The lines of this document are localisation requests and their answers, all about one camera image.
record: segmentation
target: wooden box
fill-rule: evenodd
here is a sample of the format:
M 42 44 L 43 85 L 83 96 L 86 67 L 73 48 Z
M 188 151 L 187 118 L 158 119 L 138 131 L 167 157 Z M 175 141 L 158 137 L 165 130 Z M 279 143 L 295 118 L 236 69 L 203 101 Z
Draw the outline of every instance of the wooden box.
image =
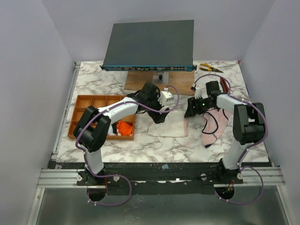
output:
M 73 116 L 70 123 L 70 128 L 68 132 L 68 137 L 70 139 L 76 139 L 73 135 L 73 131 L 78 124 L 79 119 L 83 115 L 84 110 L 92 105 L 95 108 L 100 108 L 104 106 L 111 105 L 113 103 L 119 102 L 125 96 L 124 95 L 78 95 L 75 108 L 73 111 Z M 135 115 L 130 115 L 121 119 L 132 126 L 132 135 L 131 136 L 107 136 L 107 140 L 133 140 L 135 136 Z

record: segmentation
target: orange cloth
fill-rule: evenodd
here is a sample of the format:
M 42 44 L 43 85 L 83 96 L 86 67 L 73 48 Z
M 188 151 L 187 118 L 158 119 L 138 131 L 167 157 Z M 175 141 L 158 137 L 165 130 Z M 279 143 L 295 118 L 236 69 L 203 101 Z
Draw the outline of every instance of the orange cloth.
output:
M 123 121 L 118 122 L 117 129 L 119 129 L 119 133 L 123 136 L 130 136 L 132 133 L 132 126 Z

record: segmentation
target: pliers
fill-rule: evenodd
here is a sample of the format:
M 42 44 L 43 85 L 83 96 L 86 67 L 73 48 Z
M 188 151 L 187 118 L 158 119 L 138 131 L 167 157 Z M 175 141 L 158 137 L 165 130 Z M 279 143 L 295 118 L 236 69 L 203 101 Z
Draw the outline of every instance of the pliers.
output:
M 203 68 L 203 67 L 199 67 L 199 69 L 203 70 L 203 71 L 212 71 L 212 72 L 217 72 L 217 73 L 222 73 L 221 70 L 218 70 L 214 67 L 211 67 L 210 65 L 206 64 L 206 63 L 200 63 L 200 66 L 204 66 L 204 67 L 207 67 L 208 69 L 206 68 Z

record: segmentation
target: white wall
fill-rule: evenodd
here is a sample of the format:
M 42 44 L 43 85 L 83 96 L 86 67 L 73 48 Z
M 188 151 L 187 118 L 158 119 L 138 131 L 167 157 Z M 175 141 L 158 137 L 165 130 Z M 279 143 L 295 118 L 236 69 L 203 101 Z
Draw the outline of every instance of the white wall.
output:
M 40 0 L 0 2 L 0 224 L 26 224 L 74 64 Z
M 103 60 L 114 23 L 195 20 L 195 60 L 240 60 L 274 0 L 42 0 L 73 60 Z
M 241 62 L 253 101 L 265 106 L 268 153 L 280 165 L 300 222 L 300 1 L 276 0 Z

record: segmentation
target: pink cloth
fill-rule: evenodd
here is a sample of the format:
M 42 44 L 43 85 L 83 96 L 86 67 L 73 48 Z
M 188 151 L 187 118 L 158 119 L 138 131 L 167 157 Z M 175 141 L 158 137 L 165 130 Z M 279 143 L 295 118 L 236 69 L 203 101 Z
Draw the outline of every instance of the pink cloth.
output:
M 201 137 L 204 146 L 208 148 L 223 134 L 231 113 L 224 109 L 213 109 L 207 111 L 202 116 L 207 122 L 202 130 Z

